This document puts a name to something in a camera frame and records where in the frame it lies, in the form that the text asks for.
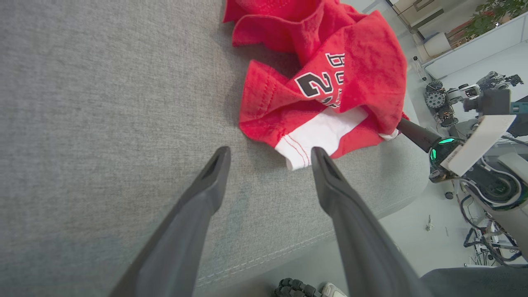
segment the floor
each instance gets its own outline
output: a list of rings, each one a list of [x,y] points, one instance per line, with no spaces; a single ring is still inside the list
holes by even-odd
[[[412,57],[417,55],[418,51],[406,26],[384,0],[342,0],[341,2],[351,4],[363,13],[379,10],[394,29],[409,61],[407,92],[417,112],[420,125],[436,130],[436,122],[423,100],[423,88],[426,83],[420,79],[412,62]],[[464,264],[473,264],[470,256],[475,255],[474,250],[463,247],[469,225],[460,214],[457,200],[444,198],[446,191],[452,191],[450,182],[430,183],[411,205],[380,220],[381,225],[418,276],[437,268],[464,267]],[[476,216],[478,210],[471,208],[471,212]],[[431,231],[426,231],[425,226],[429,216],[434,227]],[[348,293],[337,242],[333,242],[319,246],[307,255],[254,279],[216,291],[211,296],[268,297],[279,281],[286,277],[297,278],[319,287],[325,282],[332,282]]]

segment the green light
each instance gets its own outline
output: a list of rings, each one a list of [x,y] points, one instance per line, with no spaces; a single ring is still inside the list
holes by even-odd
[[[448,138],[448,139],[442,140],[441,142],[439,142],[439,144],[449,143],[449,142],[453,142],[453,141],[455,141],[454,138]]]

